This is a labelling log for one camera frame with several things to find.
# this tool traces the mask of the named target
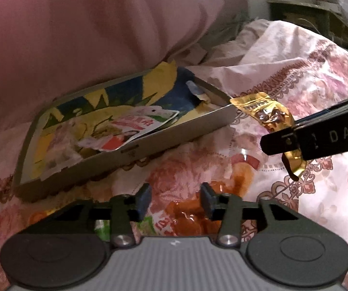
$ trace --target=white food packet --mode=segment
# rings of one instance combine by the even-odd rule
[[[74,126],[75,121],[71,119],[56,128],[54,138],[44,157],[45,167],[40,175],[41,180],[82,161],[82,156],[74,149],[77,142],[73,135]]]
[[[92,137],[77,143],[84,148],[110,152],[124,144],[156,130],[178,115],[179,111],[169,111],[160,106],[135,107],[130,113],[102,124]]]

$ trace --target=gold candy wrapper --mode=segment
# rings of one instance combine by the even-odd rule
[[[260,92],[233,98],[231,103],[256,119],[268,132],[279,131],[294,125],[294,118],[289,110],[281,103],[271,99],[266,93]],[[307,165],[307,161],[302,158],[299,149],[285,152],[282,155],[282,162],[295,182],[299,180]]]

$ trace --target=pink floral fabric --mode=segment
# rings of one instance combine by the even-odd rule
[[[289,23],[268,23],[266,29],[256,22],[249,25],[249,29],[260,28],[255,40],[248,40],[250,46],[244,56],[246,38],[239,35],[229,46],[215,48],[206,62],[189,69],[232,96],[265,91],[286,105],[296,119],[348,97],[348,52]],[[28,126],[0,134],[0,247],[8,237],[44,217],[44,211],[59,209],[76,199],[105,201],[113,195],[135,193],[146,181],[153,186],[148,213],[155,231],[174,235],[173,220],[167,212],[169,203],[195,198],[201,182],[233,185],[237,163],[232,158],[239,158],[243,149],[259,161],[257,170],[251,168],[252,174],[246,175],[249,183],[245,189],[240,189],[244,200],[278,200],[348,242],[348,153],[311,161],[295,182],[279,155],[268,157],[260,151],[265,130],[239,111],[231,126],[32,204],[20,202],[8,189],[8,178]],[[255,233],[256,224],[246,221],[243,238],[249,240]],[[348,288],[348,274],[344,285]],[[0,290],[7,286],[0,267]]]

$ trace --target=blanket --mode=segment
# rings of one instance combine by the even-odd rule
[[[267,92],[296,119],[348,98],[348,52],[286,22],[255,21],[236,40],[215,47],[202,64],[188,68],[233,97]],[[190,228],[188,234],[213,232],[212,226],[199,227],[194,220],[189,227],[179,226],[189,219],[181,219],[172,208],[196,198],[200,184],[210,182],[214,188],[230,187],[246,201],[276,199],[348,242],[348,153],[311,161],[294,182],[279,155],[262,154],[259,141],[265,130],[240,111],[233,124],[209,135],[67,192],[23,203],[13,196],[11,181],[29,125],[0,134],[0,248],[14,233],[76,199],[106,201],[113,195],[134,194],[144,182],[153,187],[153,202],[144,224],[134,225],[138,237],[178,235],[183,228]],[[237,167],[242,161],[234,160],[243,150],[257,160],[250,170]],[[243,224],[244,240],[255,233],[256,224]],[[7,286],[0,266],[0,290]],[[348,288],[348,274],[344,286]]]

